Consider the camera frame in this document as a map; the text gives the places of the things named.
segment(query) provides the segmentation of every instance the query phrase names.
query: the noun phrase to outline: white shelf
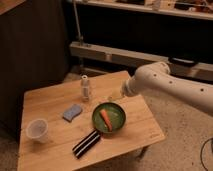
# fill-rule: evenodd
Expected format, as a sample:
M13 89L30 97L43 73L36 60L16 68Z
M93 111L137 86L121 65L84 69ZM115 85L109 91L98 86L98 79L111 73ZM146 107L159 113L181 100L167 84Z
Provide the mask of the white shelf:
M182 11L182 10L175 10L175 9L174 10L166 10L166 9L153 10L151 7L146 7L143 5L133 5L133 4L117 3L117 2L105 2L100 0L99 1L76 0L76 3L83 4L83 5L90 5L90 6L99 6L99 7L106 7L106 8L137 11L137 12L148 12L148 13L179 16L179 17L186 17L186 18L213 20L213 14L201 13L201 12Z

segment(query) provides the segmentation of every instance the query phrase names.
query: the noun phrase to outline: green bowl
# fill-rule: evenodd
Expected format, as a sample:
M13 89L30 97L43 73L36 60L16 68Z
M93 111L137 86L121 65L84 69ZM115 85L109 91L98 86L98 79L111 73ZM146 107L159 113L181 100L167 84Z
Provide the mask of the green bowl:
M105 109L112 124L112 131L108 130L100 111ZM93 111L92 121L94 127L102 133L114 133L121 129L126 121L124 110L116 103L106 102L98 105Z

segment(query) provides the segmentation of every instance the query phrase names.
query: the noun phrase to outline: salt shaker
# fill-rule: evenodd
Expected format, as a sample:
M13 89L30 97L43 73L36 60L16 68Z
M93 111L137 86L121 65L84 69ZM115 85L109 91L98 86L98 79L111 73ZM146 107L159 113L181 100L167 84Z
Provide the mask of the salt shaker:
M82 91L82 98L83 101L89 101L91 99L91 87L90 81L87 75L83 75L81 77L81 91Z

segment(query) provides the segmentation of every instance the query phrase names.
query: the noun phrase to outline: orange carrot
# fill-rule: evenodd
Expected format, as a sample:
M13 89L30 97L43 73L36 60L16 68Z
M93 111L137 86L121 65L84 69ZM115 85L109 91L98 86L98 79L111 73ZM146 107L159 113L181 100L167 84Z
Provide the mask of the orange carrot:
M107 111L106 111L105 109L102 109L102 110L100 111L100 113L101 113L101 116L102 116L104 122L106 123L106 125L107 125L109 131L112 131L112 124L111 124L111 122L110 122L110 119L109 119L109 116L108 116L108 114L107 114Z

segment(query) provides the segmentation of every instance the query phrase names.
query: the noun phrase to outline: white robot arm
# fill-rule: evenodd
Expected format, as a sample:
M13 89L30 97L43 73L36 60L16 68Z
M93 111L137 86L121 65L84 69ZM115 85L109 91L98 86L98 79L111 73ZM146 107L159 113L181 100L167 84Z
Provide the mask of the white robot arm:
M213 86L173 77L169 66L156 62L139 67L134 76L122 85L122 93L135 96L143 88L166 92L213 116Z

